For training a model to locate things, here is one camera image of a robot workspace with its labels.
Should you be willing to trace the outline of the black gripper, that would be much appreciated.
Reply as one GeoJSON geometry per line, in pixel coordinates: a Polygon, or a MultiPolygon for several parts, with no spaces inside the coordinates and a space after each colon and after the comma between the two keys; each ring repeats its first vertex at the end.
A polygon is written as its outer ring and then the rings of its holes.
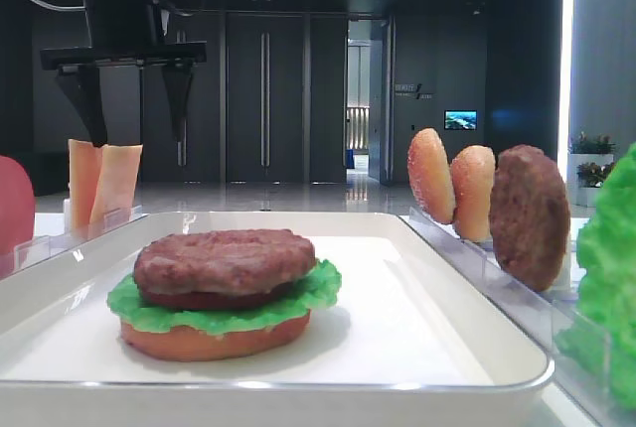
{"type": "Polygon", "coordinates": [[[93,147],[107,143],[100,74],[95,66],[161,66],[173,139],[184,141],[192,63],[207,59],[203,42],[167,44],[162,13],[186,13],[168,0],[82,0],[89,45],[42,49],[42,67],[58,70],[56,83],[88,131],[93,147]]]}

